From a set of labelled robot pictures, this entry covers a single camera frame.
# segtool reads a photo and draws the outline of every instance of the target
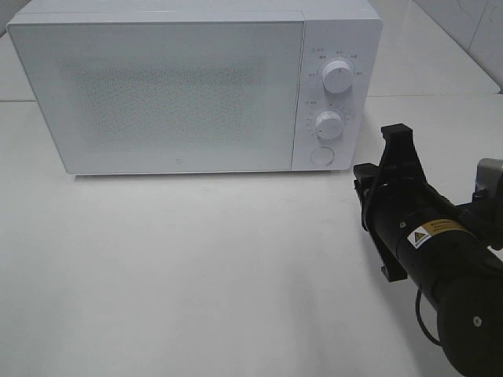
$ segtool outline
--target yellow warning label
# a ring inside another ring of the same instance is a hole
[[[426,231],[432,236],[443,232],[449,232],[450,230],[461,230],[470,233],[459,222],[450,220],[448,218],[442,218],[439,220],[427,222],[426,224],[423,224],[423,228],[425,228]]]
[[[439,220],[433,220],[418,226],[407,236],[407,239],[417,249],[433,236],[452,230],[461,230],[462,232],[472,234],[459,222],[448,218],[440,218]]]

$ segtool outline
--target timer knob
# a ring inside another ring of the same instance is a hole
[[[342,93],[353,84],[353,73],[351,63],[343,59],[331,61],[321,70],[323,86],[330,93]]]
[[[314,132],[325,140],[332,140],[343,132],[344,121],[337,112],[322,112],[314,120]]]

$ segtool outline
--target white microwave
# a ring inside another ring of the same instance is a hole
[[[351,166],[365,0],[32,0],[8,31],[70,174]]]

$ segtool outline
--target cable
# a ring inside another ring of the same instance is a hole
[[[435,339],[433,335],[428,331],[426,326],[424,325],[423,319],[421,318],[421,312],[420,312],[420,304],[421,304],[421,289],[417,290],[417,296],[416,296],[416,318],[417,318],[417,323],[419,324],[419,327],[423,331],[423,333],[426,335],[426,337],[432,342],[433,344],[436,344],[437,346],[442,346],[439,340]]]

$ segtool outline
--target microwave door window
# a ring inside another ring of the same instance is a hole
[[[11,32],[70,173],[290,170],[301,22]]]

